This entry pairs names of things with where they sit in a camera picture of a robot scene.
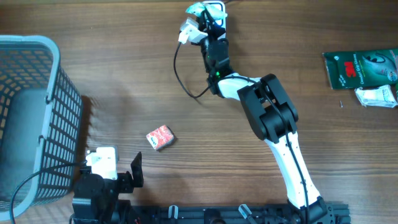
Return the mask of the red tissue packet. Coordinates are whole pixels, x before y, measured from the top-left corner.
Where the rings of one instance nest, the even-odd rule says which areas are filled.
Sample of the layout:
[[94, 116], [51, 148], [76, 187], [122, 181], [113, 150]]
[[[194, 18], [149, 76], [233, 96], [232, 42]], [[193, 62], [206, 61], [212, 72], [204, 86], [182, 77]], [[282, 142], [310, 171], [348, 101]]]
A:
[[148, 133], [146, 139], [154, 150], [159, 151], [172, 144], [175, 140], [175, 136], [168, 126], [162, 125]]

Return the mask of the green 3M gloves packet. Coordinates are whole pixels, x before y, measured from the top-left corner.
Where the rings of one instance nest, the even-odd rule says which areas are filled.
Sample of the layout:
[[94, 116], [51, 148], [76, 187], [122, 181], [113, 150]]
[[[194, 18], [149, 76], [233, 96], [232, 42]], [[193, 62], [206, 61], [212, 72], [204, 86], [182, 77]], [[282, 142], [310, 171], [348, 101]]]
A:
[[324, 52], [322, 57], [333, 90], [397, 83], [397, 49]]

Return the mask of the white tissue packet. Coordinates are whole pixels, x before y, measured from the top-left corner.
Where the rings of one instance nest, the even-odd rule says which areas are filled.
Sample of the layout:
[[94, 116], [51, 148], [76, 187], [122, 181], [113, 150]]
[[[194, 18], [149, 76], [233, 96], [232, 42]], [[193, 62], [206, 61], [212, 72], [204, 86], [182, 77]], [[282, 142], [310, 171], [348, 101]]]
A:
[[394, 108], [397, 100], [391, 90], [390, 85], [383, 85], [375, 89], [364, 90], [362, 87], [355, 89], [355, 94], [362, 106], [379, 106]]

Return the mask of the teal wipes packet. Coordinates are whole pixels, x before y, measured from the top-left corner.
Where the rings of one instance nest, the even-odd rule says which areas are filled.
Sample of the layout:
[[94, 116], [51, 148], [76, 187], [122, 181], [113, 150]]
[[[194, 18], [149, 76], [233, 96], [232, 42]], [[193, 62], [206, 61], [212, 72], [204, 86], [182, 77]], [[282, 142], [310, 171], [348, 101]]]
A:
[[201, 12], [202, 12], [202, 11], [205, 11], [205, 10], [207, 10], [207, 8], [205, 7], [205, 5], [204, 5], [203, 2], [196, 2], [195, 4], [189, 6], [189, 7], [186, 9], [185, 12], [186, 12], [187, 14], [193, 14], [193, 15], [199, 17], [200, 14], [201, 14]]

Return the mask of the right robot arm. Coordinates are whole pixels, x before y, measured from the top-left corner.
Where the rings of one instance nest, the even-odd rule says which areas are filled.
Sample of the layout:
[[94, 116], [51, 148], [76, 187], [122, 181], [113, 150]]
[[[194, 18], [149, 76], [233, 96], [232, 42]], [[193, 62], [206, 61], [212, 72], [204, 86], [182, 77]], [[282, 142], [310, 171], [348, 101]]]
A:
[[258, 80], [235, 75], [229, 61], [229, 42], [208, 10], [197, 18], [198, 28], [207, 36], [199, 41], [208, 73], [208, 88], [222, 98], [240, 101], [254, 134], [271, 149], [293, 207], [293, 221], [315, 223], [327, 207], [314, 186], [300, 152], [297, 132], [298, 112], [274, 74]]

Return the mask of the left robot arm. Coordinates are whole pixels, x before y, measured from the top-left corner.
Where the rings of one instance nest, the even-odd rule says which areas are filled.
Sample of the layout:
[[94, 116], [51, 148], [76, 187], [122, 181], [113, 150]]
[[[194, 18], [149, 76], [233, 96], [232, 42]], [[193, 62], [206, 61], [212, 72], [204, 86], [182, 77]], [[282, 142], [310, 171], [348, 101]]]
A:
[[142, 153], [131, 162], [131, 171], [117, 173], [115, 179], [105, 179], [84, 169], [75, 184], [70, 223], [140, 223], [133, 218], [131, 202], [120, 200], [119, 194], [131, 194], [144, 185]]

